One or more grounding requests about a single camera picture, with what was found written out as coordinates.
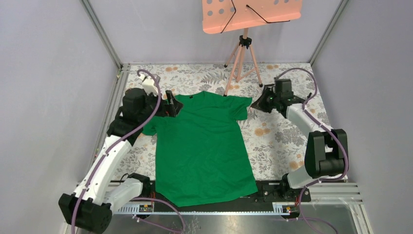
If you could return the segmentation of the green t-shirt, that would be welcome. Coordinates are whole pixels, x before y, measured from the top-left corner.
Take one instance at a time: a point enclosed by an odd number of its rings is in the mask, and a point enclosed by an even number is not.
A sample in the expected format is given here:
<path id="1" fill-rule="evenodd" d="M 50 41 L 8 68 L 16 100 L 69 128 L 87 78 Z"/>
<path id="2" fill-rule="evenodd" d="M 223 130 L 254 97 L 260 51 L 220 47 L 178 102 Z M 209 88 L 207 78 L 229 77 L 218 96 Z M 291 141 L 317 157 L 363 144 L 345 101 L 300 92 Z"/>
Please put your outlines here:
<path id="1" fill-rule="evenodd" d="M 178 207 L 226 202 L 257 191 L 239 126 L 252 98 L 202 91 L 177 95 L 175 117 L 153 117 L 155 189 Z"/>

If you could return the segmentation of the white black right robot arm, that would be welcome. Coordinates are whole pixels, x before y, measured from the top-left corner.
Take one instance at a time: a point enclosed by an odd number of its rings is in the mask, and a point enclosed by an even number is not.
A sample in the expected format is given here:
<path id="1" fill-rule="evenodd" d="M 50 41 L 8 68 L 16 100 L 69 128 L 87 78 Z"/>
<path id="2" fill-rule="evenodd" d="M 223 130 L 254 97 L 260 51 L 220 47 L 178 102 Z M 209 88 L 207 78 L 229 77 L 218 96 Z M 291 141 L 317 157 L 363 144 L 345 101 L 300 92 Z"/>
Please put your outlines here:
<path id="1" fill-rule="evenodd" d="M 305 105 L 306 100 L 294 95 L 290 79 L 277 79 L 274 84 L 263 86 L 261 96 L 251 105 L 265 113 L 276 110 L 307 138 L 304 165 L 283 175 L 276 187 L 278 195 L 287 201 L 298 197 L 299 189 L 343 178 L 348 170 L 346 132 L 322 123 Z"/>

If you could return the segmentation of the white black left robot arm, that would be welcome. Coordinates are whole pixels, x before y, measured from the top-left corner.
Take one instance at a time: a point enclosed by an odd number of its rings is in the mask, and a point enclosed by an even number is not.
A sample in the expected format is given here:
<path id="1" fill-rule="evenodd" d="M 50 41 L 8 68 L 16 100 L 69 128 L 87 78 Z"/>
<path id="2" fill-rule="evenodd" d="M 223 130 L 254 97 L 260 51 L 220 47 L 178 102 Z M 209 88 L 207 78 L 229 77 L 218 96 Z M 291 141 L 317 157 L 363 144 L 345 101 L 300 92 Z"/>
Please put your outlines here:
<path id="1" fill-rule="evenodd" d="M 107 191 L 116 168 L 129 152 L 143 125 L 152 117 L 175 117 L 183 108 L 171 90 L 166 91 L 166 99 L 155 92 L 142 88 L 132 88 L 125 92 L 122 105 L 110 123 L 95 162 L 85 178 L 71 194 L 62 194 L 58 205 L 65 221 L 72 226 L 93 234 L 102 234 L 109 226 L 112 215 L 134 198 L 152 198 L 150 178 L 137 173 L 129 173 L 120 185 Z"/>

